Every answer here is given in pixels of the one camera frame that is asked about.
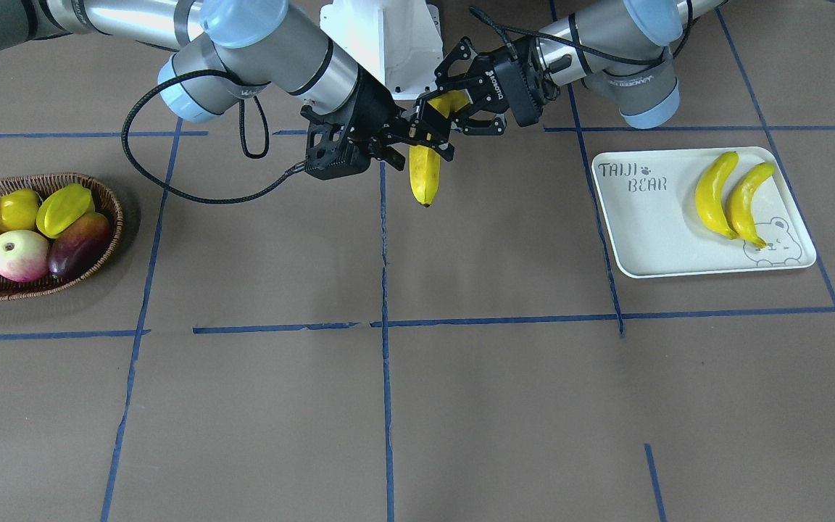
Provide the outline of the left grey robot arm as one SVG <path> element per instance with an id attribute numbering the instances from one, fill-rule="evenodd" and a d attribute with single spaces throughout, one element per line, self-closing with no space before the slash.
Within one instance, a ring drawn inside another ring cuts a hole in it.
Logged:
<path id="1" fill-rule="evenodd" d="M 504 116 L 539 122 L 564 86 L 582 83 L 612 100 L 632 128 L 662 125 L 681 95 L 675 58 L 700 16 L 719 1 L 599 1 L 540 30 L 474 17 L 502 40 L 480 52 L 462 39 L 436 69 L 436 89 L 415 103 L 414 134 L 444 143 L 451 129 L 499 136 Z"/>

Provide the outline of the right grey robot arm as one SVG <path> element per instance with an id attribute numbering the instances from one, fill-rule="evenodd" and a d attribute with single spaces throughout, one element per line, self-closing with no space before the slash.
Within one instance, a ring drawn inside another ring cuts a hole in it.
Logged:
<path id="1" fill-rule="evenodd" d="M 158 80 L 166 105 L 204 123 L 276 86 L 302 103 L 312 172 L 372 157 L 403 165 L 394 144 L 452 153 L 434 108 L 443 40 L 423 1 L 335 1 L 313 20 L 291 1 L 0 1 L 0 51 L 67 34 L 105 34 L 172 51 Z"/>

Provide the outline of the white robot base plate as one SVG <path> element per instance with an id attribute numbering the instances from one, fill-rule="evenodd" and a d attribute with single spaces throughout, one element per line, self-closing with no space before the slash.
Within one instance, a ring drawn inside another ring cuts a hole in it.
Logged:
<path id="1" fill-rule="evenodd" d="M 397 100 L 436 89 L 444 57 L 441 16 L 428 1 L 333 1 L 320 27 Z"/>

